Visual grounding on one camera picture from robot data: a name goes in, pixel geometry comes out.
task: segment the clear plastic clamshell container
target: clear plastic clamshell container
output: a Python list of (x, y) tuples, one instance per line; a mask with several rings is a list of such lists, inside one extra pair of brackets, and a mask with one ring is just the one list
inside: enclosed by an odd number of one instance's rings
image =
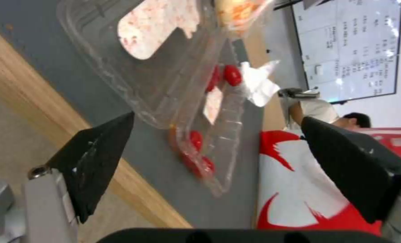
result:
[[(147, 123), (167, 129), (202, 62), (214, 63), (224, 43), (215, 10), (197, 4), (200, 24), (192, 38), (176, 29), (147, 60), (132, 57), (117, 34), (119, 20), (142, 0), (63, 0), (57, 16), (82, 56)], [(203, 72), (210, 72), (209, 66)]]
[[(233, 45), (229, 41), (225, 42), (218, 63), (221, 77), (223, 65), (226, 64), (238, 65)], [(210, 76), (211, 72), (208, 76), (204, 75), (204, 78), (209, 80)], [(223, 99), (215, 122), (210, 123), (204, 114), (207, 84), (208, 81), (199, 82), (190, 87), (188, 93), (192, 95), (186, 97), (179, 111), (171, 129), (170, 140), (179, 149), (182, 159), (188, 158), (196, 166), (196, 171), (200, 172), (200, 177), (213, 194), (220, 196), (231, 186), (246, 97), (239, 87), (230, 86), (222, 78), (217, 86), (223, 93)], [(197, 131), (203, 137), (200, 151), (197, 151), (191, 142), (191, 131)], [(214, 164), (213, 172), (207, 167), (203, 157), (207, 157)]]
[[(206, 119), (205, 90), (214, 67), (238, 62), (227, 33), (217, 23), (213, 1), (193, 1), (201, 20), (193, 37), (188, 39), (176, 29), (147, 60), (127, 53), (117, 34), (119, 20), (142, 0), (63, 0), (57, 15), (82, 56), (141, 119), (159, 129), (171, 128), (171, 145), (191, 160), (219, 196), (230, 188), (245, 97), (221, 80), (219, 115), (214, 123)], [(202, 134), (200, 151), (191, 143), (191, 131)], [(214, 163), (214, 172), (202, 157)]]

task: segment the white label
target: white label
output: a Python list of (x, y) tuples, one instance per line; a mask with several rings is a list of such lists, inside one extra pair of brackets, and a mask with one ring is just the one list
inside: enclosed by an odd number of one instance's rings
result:
[(207, 94), (207, 101), (205, 102), (204, 107), (204, 115), (213, 125), (219, 115), (222, 101), (223, 92), (217, 87), (214, 87), (214, 89)]

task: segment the whiteboard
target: whiteboard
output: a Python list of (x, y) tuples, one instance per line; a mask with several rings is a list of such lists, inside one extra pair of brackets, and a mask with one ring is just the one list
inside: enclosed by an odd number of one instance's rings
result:
[(310, 89), (340, 102), (396, 92), (401, 0), (332, 0), (293, 5)]

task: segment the man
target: man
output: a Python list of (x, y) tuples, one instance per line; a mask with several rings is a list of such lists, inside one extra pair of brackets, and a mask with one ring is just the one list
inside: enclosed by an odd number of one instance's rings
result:
[(301, 100), (291, 105), (289, 114), (293, 121), (301, 126), (305, 116), (314, 117), (323, 122), (333, 124), (344, 129), (370, 128), (372, 126), (370, 117), (366, 114), (352, 112), (339, 117), (334, 107), (324, 100)]

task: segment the bolt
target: bolt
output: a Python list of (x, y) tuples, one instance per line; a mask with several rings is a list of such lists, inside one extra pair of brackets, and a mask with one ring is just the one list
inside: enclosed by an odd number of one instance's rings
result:
[(29, 170), (28, 179), (33, 180), (50, 173), (51, 173), (51, 168), (49, 168), (49, 166), (40, 165)]

